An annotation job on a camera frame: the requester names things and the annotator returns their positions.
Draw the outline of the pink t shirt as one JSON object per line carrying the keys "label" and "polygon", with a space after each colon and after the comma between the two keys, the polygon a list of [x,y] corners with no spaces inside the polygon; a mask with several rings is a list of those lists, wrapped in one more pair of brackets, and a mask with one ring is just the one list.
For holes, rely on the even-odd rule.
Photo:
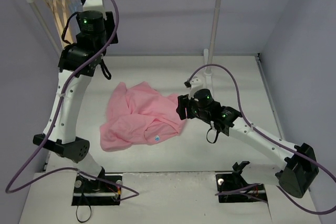
{"label": "pink t shirt", "polygon": [[185,120],[176,112],[177,94],[163,96],[147,82],[127,88],[120,82],[100,126],[100,146],[106,152],[132,145],[155,145],[182,133]]}

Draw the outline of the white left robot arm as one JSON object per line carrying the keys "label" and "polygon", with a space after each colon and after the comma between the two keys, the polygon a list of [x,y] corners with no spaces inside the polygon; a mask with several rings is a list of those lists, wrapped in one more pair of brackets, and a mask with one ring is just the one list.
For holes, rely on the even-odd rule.
{"label": "white left robot arm", "polygon": [[105,170],[89,153],[90,142],[76,135],[76,125],[85,91],[100,66],[110,80],[103,57],[110,44],[118,43],[119,14],[96,10],[75,12],[80,32],[76,42],[66,38],[66,24],[61,39],[66,44],[58,63],[58,88],[50,120],[41,134],[33,137],[33,143],[59,157],[73,162],[81,171],[82,185],[91,192],[100,192],[105,186]]}

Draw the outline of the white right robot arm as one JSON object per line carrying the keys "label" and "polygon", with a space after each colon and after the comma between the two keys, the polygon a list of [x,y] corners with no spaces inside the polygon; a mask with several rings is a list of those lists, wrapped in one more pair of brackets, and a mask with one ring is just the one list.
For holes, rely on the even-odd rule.
{"label": "white right robot arm", "polygon": [[270,142],[265,133],[258,133],[244,121],[241,112],[215,101],[209,89],[196,91],[193,98],[180,95],[177,100],[176,111],[180,119],[202,120],[217,134],[240,140],[270,159],[270,164],[235,163],[232,181],[236,187],[274,185],[293,197],[302,198],[318,175],[317,165],[308,161],[309,158],[316,160],[310,145],[303,143],[299,146],[280,138]]}

